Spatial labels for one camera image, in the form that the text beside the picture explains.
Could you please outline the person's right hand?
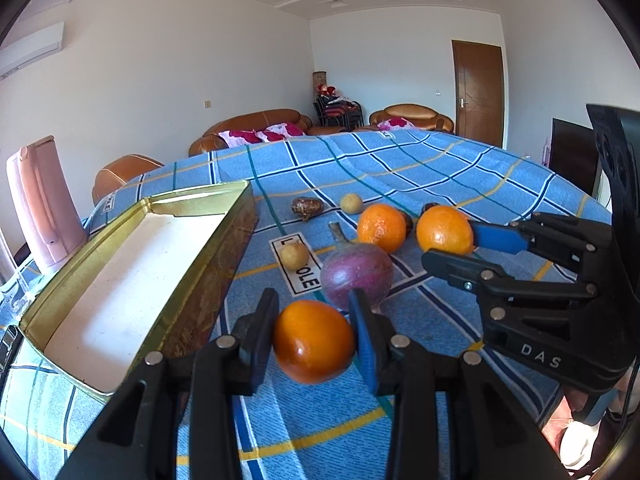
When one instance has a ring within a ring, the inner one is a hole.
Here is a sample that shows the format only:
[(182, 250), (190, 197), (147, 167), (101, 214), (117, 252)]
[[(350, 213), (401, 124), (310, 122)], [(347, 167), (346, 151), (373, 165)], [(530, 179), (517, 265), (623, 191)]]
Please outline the person's right hand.
[(617, 427), (609, 414), (596, 426), (578, 422), (572, 416), (570, 404), (562, 398), (542, 427), (542, 434), (571, 474), (589, 476), (590, 471), (598, 469), (611, 452)]

